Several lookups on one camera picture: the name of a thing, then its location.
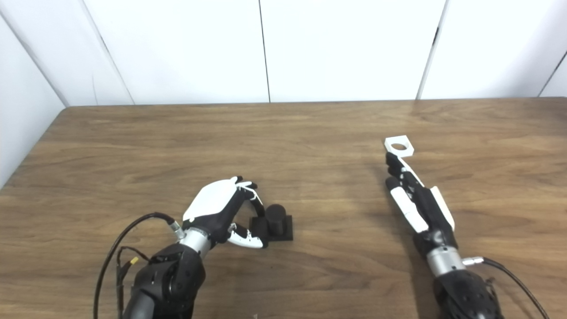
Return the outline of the black and white left hand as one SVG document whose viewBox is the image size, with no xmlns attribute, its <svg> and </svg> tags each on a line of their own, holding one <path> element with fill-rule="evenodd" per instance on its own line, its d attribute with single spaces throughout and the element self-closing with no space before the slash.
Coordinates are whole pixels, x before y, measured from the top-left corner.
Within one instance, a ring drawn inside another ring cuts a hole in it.
<svg viewBox="0 0 567 319">
<path fill-rule="evenodd" d="M 257 216 L 264 216 L 265 208 L 256 190 L 257 184 L 244 181 L 241 176 L 217 180 L 201 188 L 183 214 L 184 238 L 179 240 L 180 244 L 202 257 L 225 242 L 244 248 L 267 248 L 267 240 L 234 221 L 245 202 L 252 204 Z"/>
</svg>

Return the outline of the black and white right hand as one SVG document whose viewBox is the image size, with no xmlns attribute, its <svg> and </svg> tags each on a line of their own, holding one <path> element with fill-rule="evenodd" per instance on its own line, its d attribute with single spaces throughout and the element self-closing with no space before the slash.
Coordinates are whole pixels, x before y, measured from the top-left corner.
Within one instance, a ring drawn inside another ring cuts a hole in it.
<svg viewBox="0 0 567 319">
<path fill-rule="evenodd" d="M 394 153 L 385 154 L 385 163 L 389 173 L 385 185 L 414 230 L 413 244 L 420 256 L 424 258 L 443 247 L 458 249 L 455 222 L 438 188 L 424 186 L 411 167 Z"/>
</svg>

